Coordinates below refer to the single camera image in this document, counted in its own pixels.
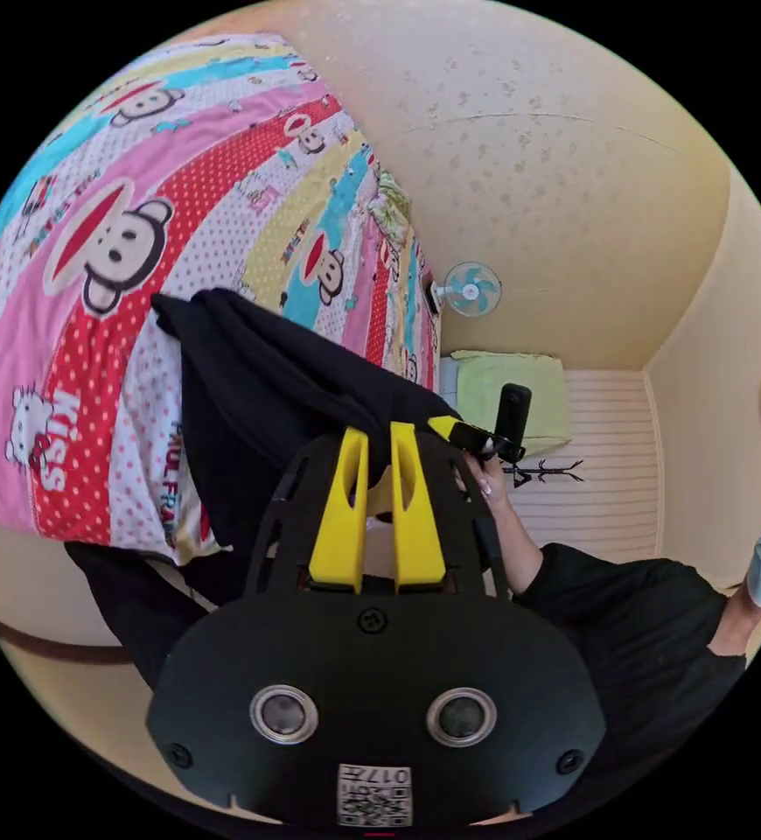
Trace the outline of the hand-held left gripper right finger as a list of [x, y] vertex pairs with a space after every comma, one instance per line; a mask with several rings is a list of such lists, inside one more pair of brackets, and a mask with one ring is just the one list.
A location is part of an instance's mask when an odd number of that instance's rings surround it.
[[444, 444], [402, 422], [391, 424], [390, 439], [395, 592], [439, 591], [446, 562], [436, 511], [449, 490]]

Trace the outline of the person's right hand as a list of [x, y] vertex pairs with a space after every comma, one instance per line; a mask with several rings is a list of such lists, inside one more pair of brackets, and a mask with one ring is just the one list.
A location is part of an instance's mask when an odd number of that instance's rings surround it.
[[478, 493], [490, 508], [495, 521], [508, 522], [514, 516], [514, 510], [499, 459], [496, 456], [479, 458], [468, 452], [464, 452], [463, 456], [467, 469], [478, 487]]

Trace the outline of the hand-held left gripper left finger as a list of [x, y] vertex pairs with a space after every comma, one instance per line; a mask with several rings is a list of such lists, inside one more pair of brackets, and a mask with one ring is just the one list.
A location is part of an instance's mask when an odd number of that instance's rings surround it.
[[366, 538], [369, 456], [367, 435], [347, 428], [308, 566], [317, 589], [359, 593]]

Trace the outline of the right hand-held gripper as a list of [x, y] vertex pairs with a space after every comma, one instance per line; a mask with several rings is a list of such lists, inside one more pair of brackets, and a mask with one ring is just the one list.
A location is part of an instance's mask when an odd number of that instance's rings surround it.
[[526, 448], [521, 443], [463, 422], [456, 416], [433, 416], [428, 420], [428, 426], [440, 438], [448, 438], [451, 445], [482, 460], [497, 458], [513, 465], [526, 456]]

